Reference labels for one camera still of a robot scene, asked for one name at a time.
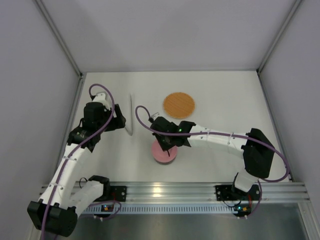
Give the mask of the stainless steel tongs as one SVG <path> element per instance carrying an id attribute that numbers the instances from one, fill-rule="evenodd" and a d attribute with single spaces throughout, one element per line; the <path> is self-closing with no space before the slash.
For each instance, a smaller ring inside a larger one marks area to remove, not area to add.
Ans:
<path id="1" fill-rule="evenodd" d="M 133 124 L 133 98 L 132 95 L 128 95 L 128 119 L 126 122 L 125 130 L 130 137 L 133 136 L 134 133 L 134 124 Z"/>

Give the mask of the pink lunch box lid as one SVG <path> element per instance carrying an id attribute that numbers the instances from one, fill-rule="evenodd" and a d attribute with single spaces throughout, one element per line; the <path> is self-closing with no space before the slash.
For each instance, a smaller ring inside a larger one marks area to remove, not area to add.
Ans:
<path id="1" fill-rule="evenodd" d="M 169 150 L 163 151 L 158 141 L 155 140 L 151 146 L 151 153 L 155 161 L 169 162 L 175 160 L 178 154 L 178 147 L 174 146 Z"/>

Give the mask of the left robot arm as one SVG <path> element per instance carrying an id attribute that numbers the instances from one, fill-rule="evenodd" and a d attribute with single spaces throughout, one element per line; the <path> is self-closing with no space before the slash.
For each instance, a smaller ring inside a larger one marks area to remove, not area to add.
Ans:
<path id="1" fill-rule="evenodd" d="M 125 127 L 120 106 L 105 100 L 93 100 L 83 109 L 83 118 L 68 136 L 65 152 L 52 180 L 37 201 L 27 207 L 34 227 L 44 233 L 68 237 L 78 218 L 89 207 L 109 208 L 126 200 L 126 193 L 111 186 L 107 177 L 93 175 L 76 193 L 72 193 L 85 162 L 89 160 L 104 132 Z"/>

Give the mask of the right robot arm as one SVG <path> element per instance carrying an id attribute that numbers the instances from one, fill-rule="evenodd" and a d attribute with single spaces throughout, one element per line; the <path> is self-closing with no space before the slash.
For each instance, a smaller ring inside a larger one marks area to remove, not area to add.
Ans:
<path id="1" fill-rule="evenodd" d="M 150 129 L 163 151 L 182 146 L 203 147 L 242 159 L 244 167 L 234 177 L 233 188 L 243 194 L 256 181 L 270 176 L 274 146 L 260 129 L 252 128 L 236 137 L 234 133 L 214 131 L 191 121 L 183 120 L 177 125 L 162 116 L 151 123 Z"/>

